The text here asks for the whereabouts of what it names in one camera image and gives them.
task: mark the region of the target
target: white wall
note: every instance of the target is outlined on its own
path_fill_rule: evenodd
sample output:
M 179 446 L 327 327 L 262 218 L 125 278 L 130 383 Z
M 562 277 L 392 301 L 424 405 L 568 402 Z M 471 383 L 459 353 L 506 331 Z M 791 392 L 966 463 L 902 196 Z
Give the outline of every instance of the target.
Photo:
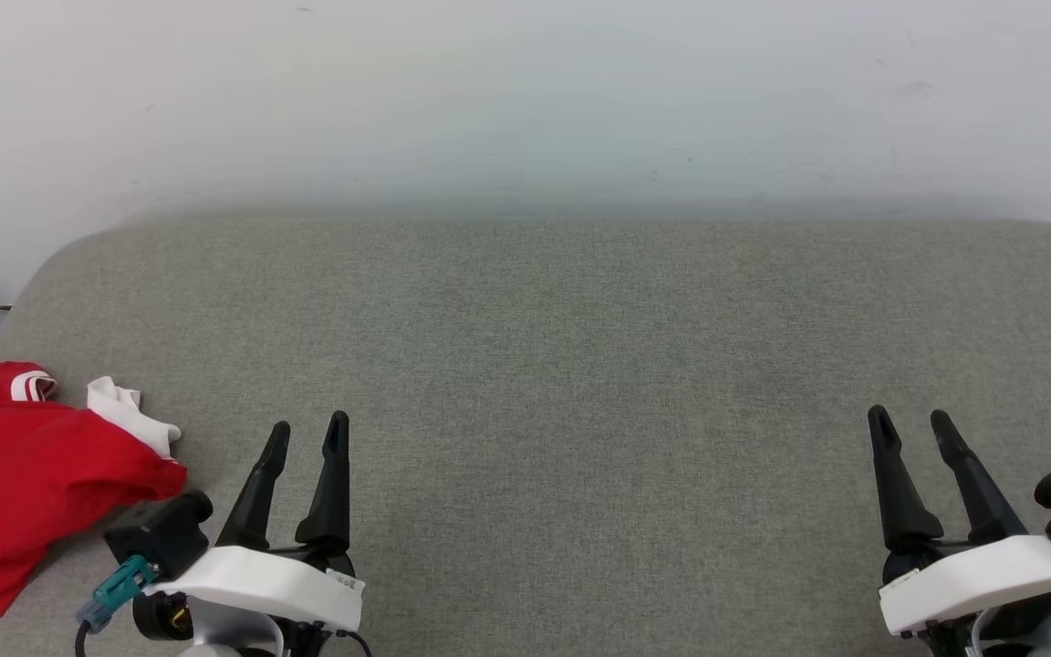
M 0 0 L 0 302 L 222 211 L 1051 221 L 1051 1 Z

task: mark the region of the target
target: teal connector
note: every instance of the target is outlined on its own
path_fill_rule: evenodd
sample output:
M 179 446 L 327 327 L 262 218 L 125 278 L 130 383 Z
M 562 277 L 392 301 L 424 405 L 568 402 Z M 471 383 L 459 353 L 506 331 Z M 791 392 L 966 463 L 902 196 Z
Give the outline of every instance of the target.
M 127 561 L 121 563 L 120 569 L 117 569 L 111 577 L 96 587 L 91 601 L 76 612 L 76 622 L 89 624 L 90 633 L 100 633 L 108 620 L 112 619 L 117 609 L 124 607 L 124 603 L 135 596 L 141 595 L 143 588 L 156 578 L 156 567 L 149 563 L 147 558 L 129 557 Z

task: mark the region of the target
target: gray cushion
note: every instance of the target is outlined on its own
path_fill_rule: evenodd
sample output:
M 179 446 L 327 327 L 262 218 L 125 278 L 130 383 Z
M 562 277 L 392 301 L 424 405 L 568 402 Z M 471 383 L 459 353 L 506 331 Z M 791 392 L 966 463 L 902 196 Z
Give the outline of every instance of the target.
M 349 412 L 377 656 L 922 654 L 879 612 L 865 414 L 892 412 L 950 536 L 966 519 L 937 407 L 1040 531 L 1051 225 L 141 225 L 43 267 L 0 335 L 8 358 L 73 405 L 103 374 L 145 391 L 183 428 L 209 536 L 288 419 L 271 539 L 291 539 L 327 419 Z M 114 566 L 99 529 L 58 546 L 0 654 L 70 654 Z M 181 649 L 126 614 L 87 641 Z

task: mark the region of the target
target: white sticker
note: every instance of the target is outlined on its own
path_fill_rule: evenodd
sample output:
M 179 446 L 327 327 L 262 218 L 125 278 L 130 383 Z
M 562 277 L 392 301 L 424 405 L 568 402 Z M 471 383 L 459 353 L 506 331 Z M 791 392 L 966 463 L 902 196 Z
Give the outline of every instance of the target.
M 327 574 L 329 574 L 331 577 L 334 577 L 335 579 L 337 579 L 338 583 L 342 583 L 343 586 L 349 588 L 351 591 L 354 591 L 355 593 L 363 593 L 363 588 L 367 586 L 366 583 L 363 582 L 363 579 L 355 579 L 350 575 L 345 575 L 343 573 L 339 573 L 339 571 L 327 571 Z

